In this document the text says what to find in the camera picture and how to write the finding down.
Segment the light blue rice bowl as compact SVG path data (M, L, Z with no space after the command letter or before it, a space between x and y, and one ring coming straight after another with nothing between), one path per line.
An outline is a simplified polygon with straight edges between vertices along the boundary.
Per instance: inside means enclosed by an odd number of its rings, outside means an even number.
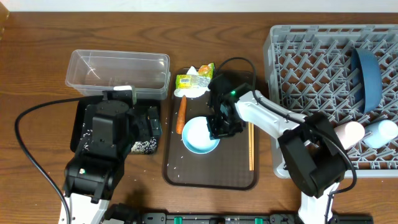
M216 149L220 143L219 139L210 136L208 121L205 116L197 116L190 119L182 131L184 146L195 154L208 154Z

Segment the orange carrot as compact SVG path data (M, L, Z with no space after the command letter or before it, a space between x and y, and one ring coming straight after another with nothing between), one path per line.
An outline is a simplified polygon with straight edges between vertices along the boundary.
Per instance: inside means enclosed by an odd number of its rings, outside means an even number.
M186 109L187 109L187 97L183 96L180 102L179 111L177 113L177 122L176 122L177 134L182 134L183 128L185 126Z

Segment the white napkin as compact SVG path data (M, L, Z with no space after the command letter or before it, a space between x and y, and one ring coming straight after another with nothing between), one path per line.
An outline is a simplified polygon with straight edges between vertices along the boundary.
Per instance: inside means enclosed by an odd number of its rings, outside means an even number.
M182 75L198 75L197 74L198 70L194 66L191 66ZM187 98L198 98L199 96L204 95L206 91L209 91L208 87L193 88L193 89L176 89L176 85L175 85L174 95L176 97L180 97L180 98L182 98L183 96L186 96Z

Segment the orange snack wrapper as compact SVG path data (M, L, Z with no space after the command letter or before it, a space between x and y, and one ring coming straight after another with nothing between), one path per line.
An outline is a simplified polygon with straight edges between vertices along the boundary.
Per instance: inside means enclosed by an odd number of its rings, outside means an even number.
M215 69L214 63L209 63L208 65L202 65L197 71L197 74L201 77L205 77L211 80L213 78L214 69Z

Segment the green snack wrapper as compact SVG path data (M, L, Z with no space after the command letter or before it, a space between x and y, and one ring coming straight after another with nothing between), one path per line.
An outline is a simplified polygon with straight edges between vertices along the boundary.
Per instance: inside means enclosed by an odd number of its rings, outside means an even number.
M208 77L200 75L177 75L176 77L176 89L193 89L193 88L204 88L210 83Z

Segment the small pink cup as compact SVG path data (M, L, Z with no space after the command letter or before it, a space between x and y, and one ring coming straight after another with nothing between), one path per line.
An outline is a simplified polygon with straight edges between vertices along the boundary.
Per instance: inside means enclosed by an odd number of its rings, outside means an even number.
M337 134L342 146L346 150L362 140L365 135L365 128L356 121L350 121L348 123L339 125L334 128L334 131Z

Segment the dark blue plate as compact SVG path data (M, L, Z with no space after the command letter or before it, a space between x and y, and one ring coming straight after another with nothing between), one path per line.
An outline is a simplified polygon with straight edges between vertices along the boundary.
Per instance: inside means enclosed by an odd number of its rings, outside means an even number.
M354 94L356 102L363 100L361 113L376 109L382 99L382 78L377 57L368 49L356 48L351 54L351 73L354 87L361 88Z

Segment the small blue cup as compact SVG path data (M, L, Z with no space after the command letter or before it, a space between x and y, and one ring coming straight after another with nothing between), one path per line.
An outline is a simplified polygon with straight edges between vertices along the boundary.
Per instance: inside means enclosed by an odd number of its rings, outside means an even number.
M366 126L365 131L371 135L364 143L373 149L379 149L397 137L397 125L388 119Z

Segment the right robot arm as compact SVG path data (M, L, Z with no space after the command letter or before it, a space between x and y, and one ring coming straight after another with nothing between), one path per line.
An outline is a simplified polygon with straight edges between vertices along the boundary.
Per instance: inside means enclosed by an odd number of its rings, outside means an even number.
M304 223L329 223L331 204L350 161L332 124L322 113L306 116L268 100L248 83L235 86L219 75L210 81L207 118L210 138L242 132L252 123L277 140L290 178L303 199L298 215Z

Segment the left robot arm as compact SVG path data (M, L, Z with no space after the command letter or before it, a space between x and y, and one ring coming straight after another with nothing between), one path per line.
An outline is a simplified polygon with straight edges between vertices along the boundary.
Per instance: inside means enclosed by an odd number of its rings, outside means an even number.
M101 223L136 142L159 139L160 101L131 90L108 90L79 100L65 168L66 204L60 223Z

